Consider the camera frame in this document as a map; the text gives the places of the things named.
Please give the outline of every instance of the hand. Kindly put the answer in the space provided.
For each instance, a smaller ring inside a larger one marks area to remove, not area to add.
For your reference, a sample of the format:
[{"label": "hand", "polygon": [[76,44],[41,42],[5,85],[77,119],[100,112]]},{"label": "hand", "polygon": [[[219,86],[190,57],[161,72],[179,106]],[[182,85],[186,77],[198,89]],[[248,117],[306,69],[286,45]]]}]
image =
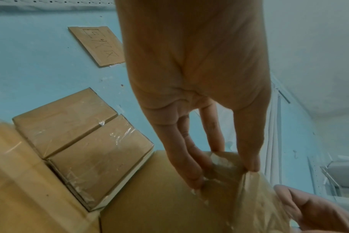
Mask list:
[{"label": "hand", "polygon": [[341,207],[322,197],[283,185],[276,185],[274,190],[303,233],[349,233],[349,213]]},{"label": "hand", "polygon": [[260,169],[270,100],[261,0],[116,0],[132,89],[170,162],[192,188],[212,166],[189,135],[199,109],[212,151],[224,150],[216,102],[233,110],[245,167]]}]

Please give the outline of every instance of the white ceiling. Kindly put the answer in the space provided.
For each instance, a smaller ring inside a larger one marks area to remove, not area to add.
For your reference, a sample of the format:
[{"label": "white ceiling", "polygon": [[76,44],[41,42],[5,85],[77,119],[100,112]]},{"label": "white ceiling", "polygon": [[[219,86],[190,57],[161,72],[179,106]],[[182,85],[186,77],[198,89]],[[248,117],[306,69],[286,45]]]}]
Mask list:
[{"label": "white ceiling", "polygon": [[313,117],[349,113],[349,0],[265,0],[272,73]]}]

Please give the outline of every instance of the cardboard panel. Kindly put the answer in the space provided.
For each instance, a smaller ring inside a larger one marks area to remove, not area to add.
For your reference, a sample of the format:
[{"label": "cardboard panel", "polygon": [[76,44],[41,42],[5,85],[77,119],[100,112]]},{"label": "cardboard panel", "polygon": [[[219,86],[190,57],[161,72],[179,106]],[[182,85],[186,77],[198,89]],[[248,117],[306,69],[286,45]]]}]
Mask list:
[{"label": "cardboard panel", "polygon": [[104,207],[153,148],[122,115],[48,161],[88,210]]},{"label": "cardboard panel", "polygon": [[99,233],[88,213],[17,131],[0,124],[0,233]]},{"label": "cardboard panel", "polygon": [[43,159],[62,151],[117,116],[92,89],[87,88],[13,118]]},{"label": "cardboard panel", "polygon": [[233,153],[208,155],[214,168],[194,191],[165,152],[156,151],[102,211],[102,232],[289,233],[289,219],[262,174],[246,173]]},{"label": "cardboard panel", "polygon": [[100,67],[125,62],[122,43],[107,26],[69,27]]}]

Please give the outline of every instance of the wrapped package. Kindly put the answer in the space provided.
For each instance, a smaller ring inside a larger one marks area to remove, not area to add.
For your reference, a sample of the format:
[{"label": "wrapped package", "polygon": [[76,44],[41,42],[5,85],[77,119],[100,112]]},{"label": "wrapped package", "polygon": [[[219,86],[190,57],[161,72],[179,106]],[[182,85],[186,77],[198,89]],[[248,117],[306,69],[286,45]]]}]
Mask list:
[{"label": "wrapped package", "polygon": [[11,125],[0,122],[0,233],[99,233],[98,217]]},{"label": "wrapped package", "polygon": [[102,232],[289,233],[290,220],[261,173],[246,172],[237,154],[207,154],[214,168],[195,191],[165,151],[156,151],[102,211]]},{"label": "wrapped package", "polygon": [[149,159],[153,143],[122,115],[51,156],[48,162],[92,211],[106,206]]},{"label": "wrapped package", "polygon": [[117,116],[91,88],[56,100],[12,120],[42,159],[74,144]]}]

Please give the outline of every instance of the cardboard package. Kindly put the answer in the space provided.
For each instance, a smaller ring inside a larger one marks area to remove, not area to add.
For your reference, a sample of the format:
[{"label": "cardboard package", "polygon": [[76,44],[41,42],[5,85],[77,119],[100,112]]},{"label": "cardboard package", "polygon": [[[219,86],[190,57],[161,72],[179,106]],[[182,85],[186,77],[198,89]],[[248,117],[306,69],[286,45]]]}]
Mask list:
[{"label": "cardboard package", "polygon": [[245,172],[234,153],[208,154],[214,169],[194,191],[165,151],[156,151],[102,211],[102,233],[289,233],[289,218],[261,173]]},{"label": "cardboard package", "polygon": [[152,149],[153,143],[119,115],[48,162],[91,211],[113,199]]},{"label": "cardboard package", "polygon": [[13,122],[43,159],[74,144],[117,116],[87,88],[13,118]]},{"label": "cardboard package", "polygon": [[125,62],[122,43],[107,26],[69,27],[100,67]]},{"label": "cardboard package", "polygon": [[88,213],[28,143],[0,123],[0,233],[99,233]]}]

